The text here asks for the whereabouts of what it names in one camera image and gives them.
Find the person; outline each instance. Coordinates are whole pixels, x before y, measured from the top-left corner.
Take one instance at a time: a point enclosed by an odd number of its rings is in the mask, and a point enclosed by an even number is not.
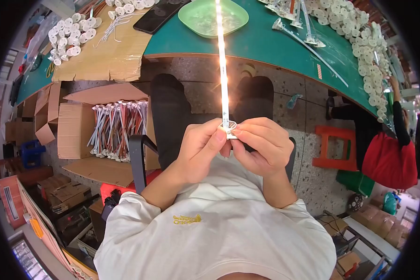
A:
[[[231,140],[222,119],[193,123],[203,115],[191,114],[174,76],[157,75],[150,89],[163,171],[108,216],[99,278],[329,279],[335,246],[287,178],[293,143],[271,120],[272,82],[245,72]]]
[[[394,93],[392,107],[397,139],[387,136],[375,116],[358,105],[335,107],[333,97],[327,99],[326,118],[355,122],[359,171],[383,186],[408,189],[417,184],[415,146],[408,134],[408,113],[401,108],[398,81],[393,76],[389,81]]]

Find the white t-shirt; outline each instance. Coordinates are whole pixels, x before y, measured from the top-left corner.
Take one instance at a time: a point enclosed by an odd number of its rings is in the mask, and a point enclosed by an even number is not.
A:
[[[262,184],[233,155],[218,155],[208,176],[163,212],[124,193],[95,255],[100,280],[216,280],[233,272],[328,280],[331,236],[301,199],[283,209],[267,204]]]

